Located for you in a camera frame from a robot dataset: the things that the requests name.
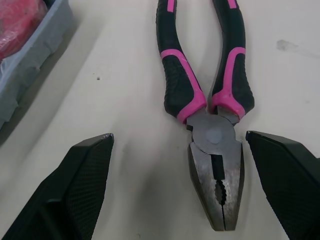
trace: pliers jaw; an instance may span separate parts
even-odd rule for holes
[[[242,144],[224,117],[201,111],[189,117],[187,124],[192,126],[190,175],[204,211],[215,231],[233,231],[244,186]]]

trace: pink and black handle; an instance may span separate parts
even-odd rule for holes
[[[185,123],[189,116],[205,108],[207,101],[180,46],[176,12],[177,0],[159,0],[156,35],[166,79],[164,108]]]
[[[236,0],[212,0],[222,30],[223,50],[212,91],[212,110],[228,109],[241,120],[255,106],[245,69],[246,33]]]

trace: white table surface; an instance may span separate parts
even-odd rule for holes
[[[0,237],[71,146],[114,133],[93,239],[287,240],[245,134],[281,135],[320,155],[320,1],[238,3],[256,104],[236,126],[246,168],[236,231],[211,229],[189,176],[191,134],[164,110],[157,0],[70,0],[74,35],[65,52],[45,63],[34,99],[21,102],[22,109],[29,108],[0,147]],[[182,48],[207,95],[222,49],[216,13],[210,0],[179,0],[176,21]]]

